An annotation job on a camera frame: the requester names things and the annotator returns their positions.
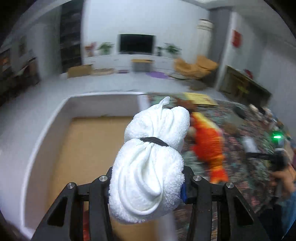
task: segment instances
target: flat screen tv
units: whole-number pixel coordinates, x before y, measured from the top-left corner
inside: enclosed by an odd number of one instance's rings
[[[154,36],[144,34],[121,34],[119,36],[120,53],[130,54],[152,54],[154,47]]]

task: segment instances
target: white towel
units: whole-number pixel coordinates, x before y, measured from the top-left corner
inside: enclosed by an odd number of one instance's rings
[[[189,128],[183,107],[163,109],[170,98],[141,111],[126,127],[125,144],[115,159],[110,181],[111,214],[123,223],[140,223],[175,209],[184,182],[181,150]],[[169,146],[143,142],[157,137]]]

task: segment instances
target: goldfish plush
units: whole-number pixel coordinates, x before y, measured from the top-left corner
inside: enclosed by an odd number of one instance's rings
[[[191,127],[188,134],[195,140],[194,153],[210,166],[210,182],[227,182],[228,176],[223,168],[224,138],[219,127],[203,114],[192,112]]]

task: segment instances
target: person's hand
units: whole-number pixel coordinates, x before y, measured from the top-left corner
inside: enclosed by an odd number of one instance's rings
[[[283,182],[283,196],[289,196],[291,193],[296,191],[296,187],[294,184],[296,171],[294,168],[289,165],[283,171],[277,171],[271,173],[271,186],[276,186],[277,182],[275,179],[281,179]]]

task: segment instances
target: beige box bottom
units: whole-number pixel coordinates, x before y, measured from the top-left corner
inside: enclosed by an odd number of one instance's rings
[[[67,183],[90,183],[107,173],[124,144],[124,130],[131,120],[132,117],[72,120],[53,170],[47,208]],[[156,240],[155,222],[124,225],[111,219],[113,232],[124,241]]]

